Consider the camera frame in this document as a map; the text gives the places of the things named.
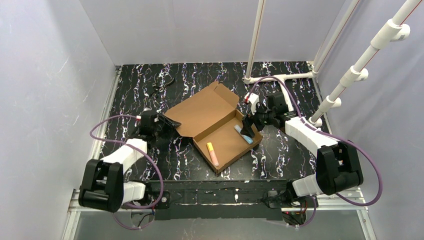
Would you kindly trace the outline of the light blue marker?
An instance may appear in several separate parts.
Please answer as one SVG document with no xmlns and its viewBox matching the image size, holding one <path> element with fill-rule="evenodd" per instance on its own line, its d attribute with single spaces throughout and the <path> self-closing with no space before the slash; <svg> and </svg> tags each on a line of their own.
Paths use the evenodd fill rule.
<svg viewBox="0 0 424 240">
<path fill-rule="evenodd" d="M 248 144 L 252 144 L 254 141 L 251 137 L 244 135 L 241 133 L 242 128 L 239 125 L 235 125 L 234 129 L 238 132 L 238 134 L 248 143 Z"/>
</svg>

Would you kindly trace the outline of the brown cardboard box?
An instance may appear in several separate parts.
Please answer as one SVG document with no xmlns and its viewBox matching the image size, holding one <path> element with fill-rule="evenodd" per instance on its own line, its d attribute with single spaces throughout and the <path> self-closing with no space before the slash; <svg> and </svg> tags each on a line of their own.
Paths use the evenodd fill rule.
<svg viewBox="0 0 424 240">
<path fill-rule="evenodd" d="M 252 127 L 255 136 L 248 144 L 234 129 L 242 126 L 243 114 L 237 109 L 239 96 L 214 81 L 193 96 L 171 107 L 165 116 L 181 123 L 176 130 L 182 137 L 191 138 L 194 145 L 214 170 L 221 173 L 225 168 L 256 147 L 263 139 Z M 219 161 L 214 166 L 207 148 L 211 142 Z"/>
</svg>

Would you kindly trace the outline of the orange pink marker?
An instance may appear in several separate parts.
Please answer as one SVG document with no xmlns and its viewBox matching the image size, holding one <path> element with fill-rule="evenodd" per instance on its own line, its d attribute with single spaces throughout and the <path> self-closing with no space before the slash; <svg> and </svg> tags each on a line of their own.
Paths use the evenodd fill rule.
<svg viewBox="0 0 424 240">
<path fill-rule="evenodd" d="M 208 149 L 208 153 L 209 153 L 209 156 L 210 156 L 210 159 L 211 159 L 212 164 L 215 167 L 218 167 L 220 165 L 220 163 L 219 163 L 218 158 L 216 156 L 216 153 L 215 153 L 215 149 L 213 147 L 213 144 L 211 142 L 208 142 L 206 144 L 206 147 Z"/>
</svg>

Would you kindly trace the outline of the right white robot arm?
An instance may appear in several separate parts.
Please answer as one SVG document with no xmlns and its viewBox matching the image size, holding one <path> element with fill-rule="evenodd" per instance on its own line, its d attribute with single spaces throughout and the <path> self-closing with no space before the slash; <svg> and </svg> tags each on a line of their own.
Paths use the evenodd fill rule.
<svg viewBox="0 0 424 240">
<path fill-rule="evenodd" d="M 316 158 L 314 174 L 287 183 L 283 193 L 287 200 L 309 195 L 333 195 L 363 183 L 357 150 L 321 134 L 295 110 L 290 111 L 283 93 L 268 95 L 265 104 L 259 101 L 257 94 L 248 93 L 244 102 L 250 109 L 242 118 L 242 136 L 253 138 L 256 135 L 254 128 L 261 131 L 265 126 L 274 126 L 297 140 Z"/>
</svg>

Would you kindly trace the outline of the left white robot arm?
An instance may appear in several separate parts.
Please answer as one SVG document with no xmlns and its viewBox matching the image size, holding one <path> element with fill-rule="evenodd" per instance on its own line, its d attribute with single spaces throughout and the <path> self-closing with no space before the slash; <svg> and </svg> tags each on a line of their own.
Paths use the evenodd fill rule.
<svg viewBox="0 0 424 240">
<path fill-rule="evenodd" d="M 135 120 L 135 129 L 127 140 L 112 140 L 120 144 L 116 151 L 86 163 L 79 188 L 80 206 L 115 213 L 123 205 L 151 209 L 161 201 L 164 179 L 148 155 L 148 147 L 157 138 L 176 130 L 181 123 L 155 110 L 145 110 L 139 115 L 133 115 L 132 119 Z M 158 175 L 158 191 L 149 189 L 142 182 L 124 180 L 126 171 L 142 158 L 150 162 Z"/>
</svg>

